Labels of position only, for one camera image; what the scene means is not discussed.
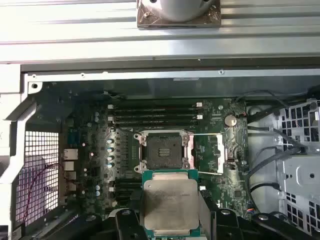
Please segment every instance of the ventilation hole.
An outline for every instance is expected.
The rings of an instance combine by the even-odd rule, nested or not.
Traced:
[[[298,218],[304,219],[304,215],[302,214],[302,212],[300,210],[298,210]]]
[[[293,109],[291,109],[291,119],[296,119],[296,118],[297,118],[297,116],[296,116],[296,109],[293,108]]]
[[[288,119],[289,118],[289,109],[285,109],[285,117]]]
[[[311,128],[311,142],[319,142],[319,132],[317,128]]]
[[[304,221],[302,221],[301,219],[299,219],[298,225],[300,228],[304,229]]]
[[[316,216],[316,212],[315,212],[315,209],[312,208],[312,207],[309,207],[309,211],[310,211],[310,215],[315,217]]]
[[[309,105],[302,107],[302,114],[303,114],[304,118],[308,118],[309,110],[310,110],[310,106]]]
[[[305,135],[305,136],[310,136],[309,128],[305,128],[305,129],[304,129],[304,135]]]
[[[312,226],[317,227],[316,219],[314,219],[313,217],[310,218],[310,223],[311,223]]]
[[[298,224],[298,219],[296,216],[292,216],[292,221],[295,223],[295,224]]]
[[[318,204],[316,205],[316,217],[320,220],[320,206]]]
[[[301,119],[301,118],[302,118],[301,107],[298,107],[298,108],[296,109],[296,118],[297,118],[297,119]]]

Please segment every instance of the black cable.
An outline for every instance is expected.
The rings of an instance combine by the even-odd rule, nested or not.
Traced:
[[[269,127],[248,126],[248,130],[271,132]],[[274,128],[273,132],[279,134],[281,137],[283,137],[285,140],[287,140],[287,142],[292,144],[294,147],[300,147],[300,148],[306,147],[305,145],[301,144],[300,142],[297,142],[296,140],[293,140],[291,137],[284,134],[282,131],[279,131],[278,129]]]
[[[283,158],[288,158],[289,156],[291,156],[292,154],[296,154],[298,152],[301,151],[300,147],[295,147],[292,149],[288,149],[286,151],[282,151],[280,153],[277,153],[271,157],[268,157],[267,159],[263,160],[262,162],[260,162],[259,164],[257,164],[253,169],[251,169],[248,173],[247,176],[245,177],[245,187],[246,187],[246,191],[248,193],[248,197],[250,199],[250,201],[252,202],[252,205],[254,207],[254,209],[259,212],[258,206],[256,205],[251,191],[250,191],[250,178],[252,177],[253,174],[255,174],[257,171],[259,171],[260,169],[262,169],[264,166],[268,165],[269,163],[279,160],[279,159],[283,159]]]
[[[246,92],[244,93],[243,95],[241,96],[238,96],[234,102],[237,103],[239,102],[240,99],[246,97],[246,96],[249,96],[249,95],[252,95],[252,94],[259,94],[259,93],[267,93],[267,94],[270,94],[271,96],[273,96],[273,98],[275,100],[277,100],[282,106],[284,106],[285,108],[289,108],[289,105],[286,104],[284,101],[282,101],[279,97],[277,97],[272,91],[269,91],[269,90],[254,90],[254,91],[249,91],[249,92]]]
[[[253,174],[255,174],[257,171],[259,171],[260,169],[262,169],[264,166],[268,165],[269,163],[279,160],[279,159],[284,159],[284,158],[288,158],[293,154],[297,154],[301,151],[300,147],[294,147],[291,149],[288,149],[286,151],[282,151],[280,153],[277,153],[271,157],[268,157],[267,159],[263,160],[262,162],[259,162],[253,169],[251,169],[248,172],[247,177],[250,178]]]
[[[275,190],[280,191],[280,185],[277,182],[265,182],[255,185],[250,189],[250,192],[252,193],[254,190],[261,188],[261,187],[273,187]]]
[[[252,161],[251,165],[253,166],[255,164],[255,162],[258,160],[260,154],[262,154],[265,150],[275,150],[275,153],[277,153],[278,148],[276,146],[266,146],[264,148],[262,148],[260,151],[258,151],[255,155],[255,159]]]

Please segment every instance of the screw hole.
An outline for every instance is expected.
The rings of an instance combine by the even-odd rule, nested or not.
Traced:
[[[138,238],[138,234],[133,233],[133,234],[130,235],[130,238],[131,239],[137,239]]]

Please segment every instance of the gray metal panel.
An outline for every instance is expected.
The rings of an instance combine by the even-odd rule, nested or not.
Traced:
[[[135,2],[15,2],[0,6],[0,63],[320,55],[317,0],[221,0],[221,28],[153,30]]]

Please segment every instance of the mesh grille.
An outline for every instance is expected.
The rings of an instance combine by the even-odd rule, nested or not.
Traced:
[[[24,166],[16,188],[16,221],[23,221],[28,192],[35,176],[46,166],[59,162],[59,134],[55,132],[25,132]],[[33,183],[26,225],[31,224],[58,206],[59,166],[44,170]]]

